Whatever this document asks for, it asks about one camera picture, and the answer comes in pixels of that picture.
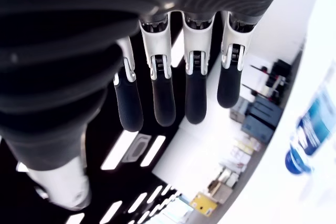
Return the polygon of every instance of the robotic hand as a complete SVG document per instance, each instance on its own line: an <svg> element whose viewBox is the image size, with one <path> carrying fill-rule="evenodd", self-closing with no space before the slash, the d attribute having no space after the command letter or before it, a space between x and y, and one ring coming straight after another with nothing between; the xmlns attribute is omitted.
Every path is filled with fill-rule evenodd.
<svg viewBox="0 0 336 224"><path fill-rule="evenodd" d="M79 210L90 190L82 158L87 124L113 80L122 126L142 108L129 36L140 29L158 123L175 120L170 12L183 15L187 119L206 115L214 15L227 11L217 99L233 106L254 27L273 0L0 0L0 135L54 204Z"/></svg>

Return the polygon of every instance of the blue label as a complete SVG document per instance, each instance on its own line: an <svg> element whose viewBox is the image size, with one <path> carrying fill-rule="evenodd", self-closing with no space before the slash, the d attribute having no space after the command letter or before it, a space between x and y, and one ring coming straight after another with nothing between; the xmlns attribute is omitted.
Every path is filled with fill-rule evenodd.
<svg viewBox="0 0 336 224"><path fill-rule="evenodd" d="M327 91L322 90L298 124L304 132L304 136L299 136L299 144L304 152L312 155L329 137L335 124L336 108Z"/></svg>

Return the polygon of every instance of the ceiling light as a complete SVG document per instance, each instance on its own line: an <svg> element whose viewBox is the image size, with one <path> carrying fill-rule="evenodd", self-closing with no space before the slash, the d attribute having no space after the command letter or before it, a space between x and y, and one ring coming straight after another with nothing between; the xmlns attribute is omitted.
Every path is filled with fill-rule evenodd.
<svg viewBox="0 0 336 224"><path fill-rule="evenodd" d="M118 211L121 204L122 204L122 201L117 201L113 203L110 209L104 215L104 217L100 220L99 224L105 224L109 222L112 219L113 215Z"/></svg>
<svg viewBox="0 0 336 224"><path fill-rule="evenodd" d="M171 56L172 56L172 67L176 68L183 56L184 56L184 35L183 35L183 29L180 31L180 33L178 34L178 37L172 47L172 52L171 52Z"/></svg>
<svg viewBox="0 0 336 224"><path fill-rule="evenodd" d="M29 172L27 166L25 166L23 163L18 162L16 165L16 170L21 173L27 173Z"/></svg>
<svg viewBox="0 0 336 224"><path fill-rule="evenodd" d="M133 143L133 140L137 136L137 132L123 131L119 136L116 144L110 151L109 155L101 165L102 170L113 170L121 161L122 157Z"/></svg>
<svg viewBox="0 0 336 224"><path fill-rule="evenodd" d="M163 195L166 195L170 187L171 187L171 185L168 184L168 185L166 186L166 188L162 191L161 195L162 195L162 196L163 196Z"/></svg>
<svg viewBox="0 0 336 224"><path fill-rule="evenodd" d="M158 150L160 149L161 145L163 144L163 141L166 139L165 136L158 136L155 139L154 144L152 145L152 147L149 149L146 157L143 159L142 163L141 163L141 167L144 166L149 166L149 164L152 162L154 156L156 155L156 153L158 152Z"/></svg>
<svg viewBox="0 0 336 224"><path fill-rule="evenodd" d="M161 210L168 203L168 199L165 199L161 205L159 206L159 210Z"/></svg>
<svg viewBox="0 0 336 224"><path fill-rule="evenodd" d="M156 211L159 209L159 207L160 207L160 204L156 205L154 209L151 211L151 213L149 214L149 217L152 217L156 213Z"/></svg>
<svg viewBox="0 0 336 224"><path fill-rule="evenodd" d="M172 200L174 200L176 198L176 195L175 194L172 194L169 199L168 199L168 203L169 204Z"/></svg>
<svg viewBox="0 0 336 224"><path fill-rule="evenodd" d="M161 191L162 186L158 186L155 191L152 193L152 195L149 197L149 199L147 200L147 204L153 202L153 200L156 198L156 196L159 194L159 192Z"/></svg>
<svg viewBox="0 0 336 224"><path fill-rule="evenodd" d="M47 199L47 198L49 198L49 195L48 195L45 191L43 191L41 188L39 188L39 187L37 187L37 186L35 186L34 188L35 188L35 191L37 192L37 194L38 194L42 199Z"/></svg>
<svg viewBox="0 0 336 224"><path fill-rule="evenodd" d="M80 224L83 218L84 218L83 213L77 215L71 215L67 220L66 224Z"/></svg>
<svg viewBox="0 0 336 224"><path fill-rule="evenodd" d="M141 216L140 220L138 220L138 224L143 223L143 221L147 218L147 216L149 215L149 213L150 213L149 211L145 212L143 214L143 216Z"/></svg>
<svg viewBox="0 0 336 224"><path fill-rule="evenodd" d="M142 193L138 196L138 198L136 199L136 201L133 203L133 205L131 206L130 209L128 209L128 213L132 213L134 212L138 206L140 206L141 202L144 200L144 198L147 196L147 193Z"/></svg>

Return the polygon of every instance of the yellow box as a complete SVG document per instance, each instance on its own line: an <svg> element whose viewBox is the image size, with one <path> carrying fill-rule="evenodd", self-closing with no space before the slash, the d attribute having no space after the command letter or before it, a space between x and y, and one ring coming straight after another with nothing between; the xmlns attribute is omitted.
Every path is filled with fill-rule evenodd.
<svg viewBox="0 0 336 224"><path fill-rule="evenodd" d="M217 203L215 201L211 200L202 193L198 193L189 205L205 216L210 216L213 210L217 207Z"/></svg>

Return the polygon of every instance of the bottle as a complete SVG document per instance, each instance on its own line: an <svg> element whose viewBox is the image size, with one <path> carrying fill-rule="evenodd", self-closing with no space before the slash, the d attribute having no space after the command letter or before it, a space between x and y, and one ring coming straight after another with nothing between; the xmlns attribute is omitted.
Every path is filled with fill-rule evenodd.
<svg viewBox="0 0 336 224"><path fill-rule="evenodd" d="M290 150L285 165L293 174L312 173L313 156L329 139L336 125L336 62L313 98L309 110L299 119L290 137Z"/></svg>

